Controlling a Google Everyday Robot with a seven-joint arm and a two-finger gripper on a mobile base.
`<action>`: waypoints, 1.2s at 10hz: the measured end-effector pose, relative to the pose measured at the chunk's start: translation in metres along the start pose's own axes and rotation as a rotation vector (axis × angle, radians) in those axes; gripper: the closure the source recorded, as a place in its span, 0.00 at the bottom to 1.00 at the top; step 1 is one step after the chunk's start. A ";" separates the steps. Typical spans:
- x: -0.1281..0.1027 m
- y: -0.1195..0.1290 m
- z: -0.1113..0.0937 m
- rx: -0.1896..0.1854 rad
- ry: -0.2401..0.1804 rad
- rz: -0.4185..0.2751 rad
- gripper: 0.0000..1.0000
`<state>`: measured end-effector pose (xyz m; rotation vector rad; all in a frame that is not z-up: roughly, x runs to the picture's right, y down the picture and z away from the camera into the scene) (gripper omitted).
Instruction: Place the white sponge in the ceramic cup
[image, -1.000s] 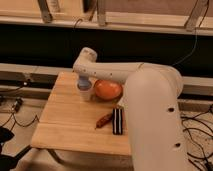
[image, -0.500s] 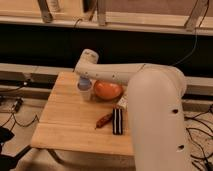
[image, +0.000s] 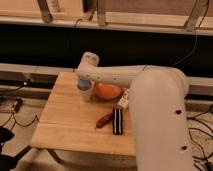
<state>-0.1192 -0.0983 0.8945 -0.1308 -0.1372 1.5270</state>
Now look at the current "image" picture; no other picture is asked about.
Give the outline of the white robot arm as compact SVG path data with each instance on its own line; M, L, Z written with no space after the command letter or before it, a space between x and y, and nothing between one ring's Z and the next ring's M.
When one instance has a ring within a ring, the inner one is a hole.
M100 67L86 52L76 74L126 87L138 171L195 171L184 98L189 83L176 68L134 65Z

